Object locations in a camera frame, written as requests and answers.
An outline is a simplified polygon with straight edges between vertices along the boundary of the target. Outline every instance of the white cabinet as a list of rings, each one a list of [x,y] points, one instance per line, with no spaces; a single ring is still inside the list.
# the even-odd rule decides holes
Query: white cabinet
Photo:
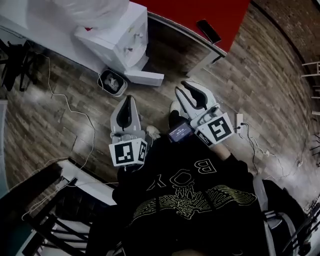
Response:
[[[147,8],[130,2],[119,22],[111,28],[87,30],[78,27],[74,35],[111,69],[131,82],[160,86],[163,74],[141,71],[148,61]]]

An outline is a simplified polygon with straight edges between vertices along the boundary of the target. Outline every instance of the smartphone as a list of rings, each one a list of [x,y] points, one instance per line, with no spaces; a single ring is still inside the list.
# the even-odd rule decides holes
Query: smartphone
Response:
[[[215,44],[221,41],[221,37],[205,19],[197,21],[196,26],[206,35],[211,43]]]
[[[183,122],[172,128],[169,131],[168,136],[172,142],[181,142],[183,139],[191,136],[192,134],[193,129],[186,122]]]

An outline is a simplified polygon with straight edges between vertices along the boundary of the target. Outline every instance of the device display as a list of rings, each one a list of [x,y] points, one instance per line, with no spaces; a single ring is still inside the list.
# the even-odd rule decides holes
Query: device display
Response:
[[[169,131],[169,137],[173,142],[180,142],[193,134],[192,128],[186,123],[182,123]]]

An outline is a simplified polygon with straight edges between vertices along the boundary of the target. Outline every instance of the white plastic bag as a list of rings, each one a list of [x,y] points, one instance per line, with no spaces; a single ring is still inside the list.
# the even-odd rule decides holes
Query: white plastic bag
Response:
[[[53,0],[80,26],[106,29],[128,8],[129,0]]]

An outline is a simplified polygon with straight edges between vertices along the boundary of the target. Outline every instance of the white shoe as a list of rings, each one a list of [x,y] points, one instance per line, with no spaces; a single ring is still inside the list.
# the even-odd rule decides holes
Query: white shoe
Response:
[[[175,101],[173,101],[173,102],[171,103],[170,113],[171,113],[172,111],[174,111],[174,110],[178,111],[179,114],[180,114],[180,112],[181,112],[181,105],[180,105],[180,102],[177,101],[177,100],[175,100]]]
[[[153,125],[148,125],[146,127],[146,132],[149,134],[149,136],[153,139],[159,139],[160,138],[160,131],[154,127]]]

